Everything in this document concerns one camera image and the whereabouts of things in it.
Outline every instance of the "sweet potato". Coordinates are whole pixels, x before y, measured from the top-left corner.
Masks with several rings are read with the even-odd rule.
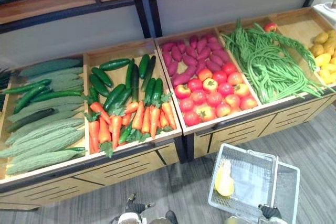
[[[197,65],[197,60],[195,60],[195,58],[193,58],[189,55],[183,55],[182,60],[183,60],[184,64],[186,64],[187,66]]]
[[[198,42],[198,36],[197,35],[193,35],[190,37],[189,39],[189,44],[192,48],[196,49],[197,47],[197,42]]]
[[[210,69],[212,73],[220,71],[221,69],[221,67],[218,64],[214,63],[211,60],[205,61],[205,64],[206,64],[206,67]]]
[[[187,55],[193,57],[193,58],[197,58],[197,54],[194,48],[192,48],[191,46],[187,46],[185,49],[185,52],[187,53]]]
[[[174,60],[180,62],[182,60],[182,55],[177,46],[172,47],[172,57]]]
[[[179,63],[177,61],[172,61],[168,68],[168,74],[169,76],[173,76],[177,72],[177,68],[179,66]]]
[[[211,49],[210,47],[204,47],[199,55],[197,55],[197,60],[206,59],[210,56]]]

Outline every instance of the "red tomato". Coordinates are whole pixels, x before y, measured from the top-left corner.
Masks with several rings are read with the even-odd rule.
[[[258,103],[257,103],[256,99],[254,99],[252,95],[249,95],[249,96],[243,97],[241,99],[240,108],[242,110],[248,110],[248,109],[254,108],[257,105],[258,105]]]
[[[217,88],[217,91],[221,93],[223,97],[234,93],[233,86],[227,82],[220,84]]]
[[[206,101],[211,107],[217,107],[223,101],[223,96],[217,91],[211,92]]]
[[[206,93],[204,90],[196,90],[191,93],[190,97],[196,105],[201,105],[206,102]]]
[[[237,85],[244,83],[244,80],[241,73],[233,72],[228,76],[227,82],[230,83],[231,85]]]
[[[190,97],[180,101],[180,108],[182,112],[190,111],[194,108],[194,101]]]
[[[225,102],[231,106],[231,108],[238,108],[240,105],[240,98],[236,94],[229,94],[225,97]]]
[[[250,90],[248,89],[248,85],[246,85],[245,83],[240,83],[235,85],[234,93],[240,98],[243,98],[250,94]]]
[[[218,84],[224,83],[227,80],[227,75],[224,71],[217,71],[212,75],[212,79],[218,82]]]
[[[211,121],[216,118],[215,109],[210,106],[197,108],[196,113],[200,116],[202,122]]]
[[[205,68],[202,69],[197,76],[201,81],[204,81],[205,79],[212,77],[212,72],[209,69]]]
[[[231,107],[227,103],[221,103],[216,107],[216,115],[221,118],[222,116],[230,115],[232,112]]]
[[[231,74],[233,72],[237,72],[237,67],[233,63],[226,63],[223,65],[222,70],[227,74]]]
[[[201,118],[194,111],[186,112],[183,119],[187,126],[196,125],[201,122]]]
[[[191,79],[188,82],[188,88],[190,88],[191,92],[194,92],[195,90],[202,89],[202,86],[203,86],[203,83],[198,78]]]

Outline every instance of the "tomato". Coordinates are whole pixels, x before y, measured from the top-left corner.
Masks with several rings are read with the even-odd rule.
[[[203,81],[203,89],[205,92],[214,92],[217,90],[218,83],[214,79],[207,78],[205,81]]]
[[[258,103],[257,103],[256,99],[254,99],[252,95],[249,95],[249,96],[243,97],[241,99],[240,108],[242,110],[248,110],[248,109],[254,108],[257,105],[258,105]]]
[[[217,91],[211,92],[206,101],[211,107],[217,107],[223,101],[223,96]]]
[[[229,94],[225,97],[225,102],[231,106],[231,108],[238,108],[240,105],[240,98],[236,94]]]
[[[206,93],[204,90],[196,90],[191,93],[190,98],[193,99],[196,105],[201,105],[206,102]]]
[[[190,88],[190,90],[192,92],[194,92],[195,90],[199,90],[199,89],[202,89],[202,86],[203,86],[203,83],[200,79],[198,78],[194,78],[194,79],[191,79],[189,82],[188,82],[188,88]]]
[[[187,126],[196,125],[201,122],[201,118],[194,111],[186,112],[183,119]]]
[[[230,83],[231,85],[237,85],[244,83],[244,80],[241,73],[233,72],[228,76],[227,82]]]
[[[194,101],[190,97],[180,101],[180,108],[182,112],[190,111],[194,108]]]
[[[224,71],[217,71],[212,75],[212,79],[217,81],[218,84],[224,83],[227,80],[227,75]]]
[[[197,76],[201,81],[204,81],[205,79],[212,77],[212,72],[209,69],[205,68],[202,69]]]
[[[217,91],[221,93],[223,97],[226,97],[227,95],[234,93],[234,88],[231,84],[225,82],[218,86]]]
[[[237,72],[237,67],[233,63],[225,63],[222,67],[222,70],[227,74],[231,74],[233,72]]]
[[[248,96],[250,94],[248,85],[246,85],[245,83],[235,85],[234,94],[238,95],[240,98]]]
[[[215,109],[210,106],[197,108],[196,113],[201,117],[202,122],[211,121],[216,118]]]

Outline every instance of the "cucumber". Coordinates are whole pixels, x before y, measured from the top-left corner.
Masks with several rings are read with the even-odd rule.
[[[99,80],[99,78],[95,74],[90,74],[90,81],[98,93],[100,93],[104,97],[109,96],[109,91],[107,90],[105,85]]]
[[[99,68],[104,71],[116,70],[118,68],[126,66],[130,63],[130,61],[130,59],[111,60],[109,62],[103,63],[99,66]]]
[[[142,92],[145,92],[146,90],[146,87],[149,83],[149,81],[151,80],[152,78],[152,74],[153,74],[153,71],[154,71],[154,67],[155,67],[155,60],[156,60],[156,56],[154,55],[149,63],[148,63],[148,67],[147,67],[147,70],[146,70],[146,74],[145,74],[145,77],[143,79],[143,83],[141,85],[141,91]]]
[[[145,77],[148,63],[149,63],[149,55],[145,54],[142,56],[142,59],[139,64],[139,76],[141,79]]]
[[[112,88],[113,82],[111,81],[110,77],[101,69],[99,68],[92,68],[92,73],[94,73],[107,87]]]
[[[131,89],[132,89],[132,102],[138,102],[139,101],[139,71],[138,71],[137,64],[134,64],[133,69],[132,69]]]
[[[132,60],[130,61],[130,63],[128,64],[128,67],[127,67],[126,81],[125,81],[125,84],[126,84],[126,88],[127,88],[127,89],[130,89],[130,88],[131,88],[131,80],[132,80],[132,69],[133,69],[133,66],[134,66],[134,59],[132,59]]]
[[[115,99],[120,95],[120,93],[125,89],[125,84],[119,84],[116,86],[107,97],[103,107],[105,111],[108,111]]]

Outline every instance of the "gray floor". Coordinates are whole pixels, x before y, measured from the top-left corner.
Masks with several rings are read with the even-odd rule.
[[[336,212],[336,111],[327,108],[314,120],[253,140],[240,147],[278,155],[301,169],[297,223],[333,223]],[[207,203],[216,154],[174,164],[35,212],[0,211],[0,223],[108,223],[122,213],[128,196],[156,202],[149,220],[173,210],[181,224],[223,223],[228,214]]]

